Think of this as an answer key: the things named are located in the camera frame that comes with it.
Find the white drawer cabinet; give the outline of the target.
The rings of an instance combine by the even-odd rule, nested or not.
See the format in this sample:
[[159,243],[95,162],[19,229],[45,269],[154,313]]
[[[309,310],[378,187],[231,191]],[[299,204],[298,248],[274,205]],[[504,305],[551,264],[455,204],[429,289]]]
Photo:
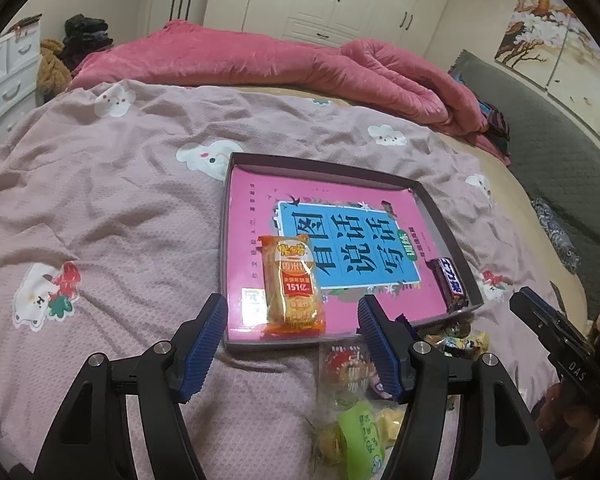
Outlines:
[[0,144],[18,120],[36,107],[40,32],[37,16],[0,37]]

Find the orange biscuit packet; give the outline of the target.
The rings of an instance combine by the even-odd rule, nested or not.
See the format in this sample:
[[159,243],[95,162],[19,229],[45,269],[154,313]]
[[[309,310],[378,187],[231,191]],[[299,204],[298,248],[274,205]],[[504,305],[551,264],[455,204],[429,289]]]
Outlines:
[[259,237],[265,291],[264,332],[274,338],[321,336],[326,315],[307,235]]

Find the light green snack packet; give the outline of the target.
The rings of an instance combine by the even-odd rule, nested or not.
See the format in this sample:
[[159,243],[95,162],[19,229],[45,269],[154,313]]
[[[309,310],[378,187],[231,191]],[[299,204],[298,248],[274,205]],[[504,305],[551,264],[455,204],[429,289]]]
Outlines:
[[361,401],[337,417],[343,438],[344,478],[367,480],[381,471],[385,448],[370,402]]

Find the mauve cartoon bedsheet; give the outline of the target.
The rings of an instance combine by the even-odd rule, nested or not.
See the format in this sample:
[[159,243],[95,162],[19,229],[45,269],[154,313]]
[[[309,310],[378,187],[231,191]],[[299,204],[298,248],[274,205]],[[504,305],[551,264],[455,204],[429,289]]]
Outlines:
[[475,157],[365,107],[140,82],[76,89],[0,146],[0,462],[32,468],[94,352],[142,353],[219,289],[228,155],[240,148],[419,181],[476,275],[553,298]]

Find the pink folded quilt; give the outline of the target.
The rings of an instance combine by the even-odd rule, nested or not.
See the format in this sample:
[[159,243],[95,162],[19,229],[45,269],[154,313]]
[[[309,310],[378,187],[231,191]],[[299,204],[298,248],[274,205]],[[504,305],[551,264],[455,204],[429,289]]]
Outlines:
[[332,48],[174,20],[146,38],[87,55],[69,87],[123,79],[300,88],[408,119],[509,162],[486,135],[488,118],[474,92],[424,58],[373,38]]

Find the Snickers chocolate bar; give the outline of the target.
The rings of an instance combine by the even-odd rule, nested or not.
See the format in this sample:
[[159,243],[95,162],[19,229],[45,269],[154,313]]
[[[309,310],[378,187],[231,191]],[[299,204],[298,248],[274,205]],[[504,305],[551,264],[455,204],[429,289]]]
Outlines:
[[453,260],[449,257],[432,258],[427,261],[427,266],[434,274],[446,310],[453,312],[467,308],[468,295]]

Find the pile of dark clothes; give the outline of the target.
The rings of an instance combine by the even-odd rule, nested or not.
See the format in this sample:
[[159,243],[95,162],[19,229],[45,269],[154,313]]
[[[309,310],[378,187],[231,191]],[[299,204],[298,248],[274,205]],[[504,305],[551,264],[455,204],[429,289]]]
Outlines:
[[59,58],[68,70],[75,70],[93,52],[107,50],[114,45],[108,35],[108,23],[102,18],[73,15],[65,21],[64,47]]

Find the floral wall painting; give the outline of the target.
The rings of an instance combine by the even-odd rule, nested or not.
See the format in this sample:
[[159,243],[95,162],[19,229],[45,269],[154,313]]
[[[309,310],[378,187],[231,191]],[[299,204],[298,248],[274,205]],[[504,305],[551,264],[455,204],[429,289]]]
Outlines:
[[562,0],[517,0],[494,60],[600,137],[600,46]]

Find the dark shallow box tray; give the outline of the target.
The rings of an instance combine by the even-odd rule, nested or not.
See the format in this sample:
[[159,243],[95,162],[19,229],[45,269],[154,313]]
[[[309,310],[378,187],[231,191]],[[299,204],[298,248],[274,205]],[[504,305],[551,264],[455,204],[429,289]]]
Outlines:
[[[260,239],[309,237],[323,294],[323,333],[273,335]],[[221,224],[227,348],[273,350],[338,339],[358,328],[358,300],[375,296],[415,327],[482,306],[460,244],[426,188],[382,172],[300,158],[230,156]]]

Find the grey quilted headboard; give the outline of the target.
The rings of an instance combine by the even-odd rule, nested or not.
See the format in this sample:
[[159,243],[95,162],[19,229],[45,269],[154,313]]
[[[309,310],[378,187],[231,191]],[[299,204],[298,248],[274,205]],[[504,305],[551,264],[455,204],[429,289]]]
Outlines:
[[600,149],[544,96],[467,50],[451,75],[503,113],[509,169],[567,232],[580,258],[576,274],[588,315],[594,316],[600,307]]

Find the dark clothes by headboard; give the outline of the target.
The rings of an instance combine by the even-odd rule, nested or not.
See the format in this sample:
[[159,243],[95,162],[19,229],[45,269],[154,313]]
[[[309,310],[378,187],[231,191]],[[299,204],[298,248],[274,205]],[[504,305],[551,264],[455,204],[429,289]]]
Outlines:
[[510,133],[504,115],[490,103],[481,100],[478,103],[488,123],[488,128],[483,135],[502,155],[509,156]]

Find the yellow cartoon snack bar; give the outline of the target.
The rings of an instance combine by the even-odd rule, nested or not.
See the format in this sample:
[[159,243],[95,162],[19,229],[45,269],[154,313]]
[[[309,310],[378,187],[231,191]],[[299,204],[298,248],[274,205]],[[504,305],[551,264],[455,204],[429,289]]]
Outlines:
[[455,337],[447,334],[431,334],[425,336],[425,341],[452,358],[475,361],[483,353],[489,351],[490,336],[480,332],[466,337]]

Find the clear red snack packet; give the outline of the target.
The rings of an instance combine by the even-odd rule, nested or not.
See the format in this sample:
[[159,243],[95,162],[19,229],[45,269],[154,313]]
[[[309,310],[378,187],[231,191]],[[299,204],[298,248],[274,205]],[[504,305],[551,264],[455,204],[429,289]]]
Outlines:
[[321,404],[336,410],[386,398],[366,344],[356,339],[321,344],[317,391]]

